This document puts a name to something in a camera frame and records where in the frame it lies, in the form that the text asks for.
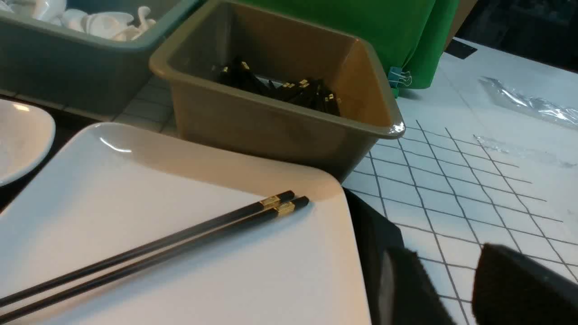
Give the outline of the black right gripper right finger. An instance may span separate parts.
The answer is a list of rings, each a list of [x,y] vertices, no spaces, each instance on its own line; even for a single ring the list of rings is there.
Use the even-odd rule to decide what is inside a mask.
[[[510,247],[486,243],[471,308],[480,325],[575,325],[578,287]]]

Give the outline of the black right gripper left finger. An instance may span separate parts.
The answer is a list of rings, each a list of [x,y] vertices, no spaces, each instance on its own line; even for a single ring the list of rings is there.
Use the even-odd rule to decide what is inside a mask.
[[[417,254],[390,247],[382,258],[380,325],[453,325]]]

